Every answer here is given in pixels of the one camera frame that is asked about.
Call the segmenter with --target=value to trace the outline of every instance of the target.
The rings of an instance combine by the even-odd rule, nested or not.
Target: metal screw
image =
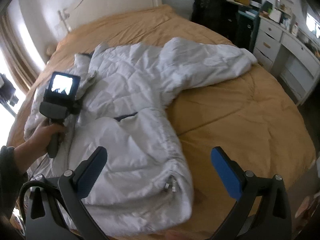
[[[67,170],[63,173],[64,176],[70,177],[72,175],[73,171],[72,170]]]
[[[42,177],[43,177],[43,175],[42,175],[42,174],[38,174],[38,175],[36,176],[36,180],[41,180],[41,179],[42,179]]]
[[[249,178],[253,177],[254,176],[254,173],[252,171],[246,171],[245,172],[245,175]]]
[[[282,180],[281,175],[277,174],[277,175],[276,175],[276,180]]]

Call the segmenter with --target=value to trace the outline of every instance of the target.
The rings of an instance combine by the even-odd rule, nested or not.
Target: curtain
[[[22,54],[7,13],[4,13],[0,19],[0,49],[7,61],[12,78],[19,89],[26,94],[36,81],[38,74]]]

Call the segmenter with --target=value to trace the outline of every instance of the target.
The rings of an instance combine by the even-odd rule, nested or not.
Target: camera screen
[[[70,94],[72,84],[73,79],[71,77],[56,75],[52,83],[51,91],[68,96]]]

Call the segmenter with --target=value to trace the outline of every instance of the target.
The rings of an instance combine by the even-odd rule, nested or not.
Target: drawer knob
[[[271,49],[271,47],[270,47],[269,44],[267,44],[267,43],[264,42],[263,45],[266,46],[268,49]]]

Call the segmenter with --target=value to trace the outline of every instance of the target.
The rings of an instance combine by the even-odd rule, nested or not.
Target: blue pad
[[[103,167],[106,165],[107,159],[107,150],[104,147],[98,147],[88,160],[80,163],[78,168],[81,169],[85,167],[85,169],[76,181],[78,199],[83,199],[89,195]]]
[[[220,179],[223,182],[224,187],[228,191],[228,194],[231,198],[236,199],[237,201],[241,198],[242,195],[242,184],[236,173],[233,171],[228,160],[223,156],[224,153],[220,152],[220,147],[212,149],[211,152],[211,162],[215,167]]]

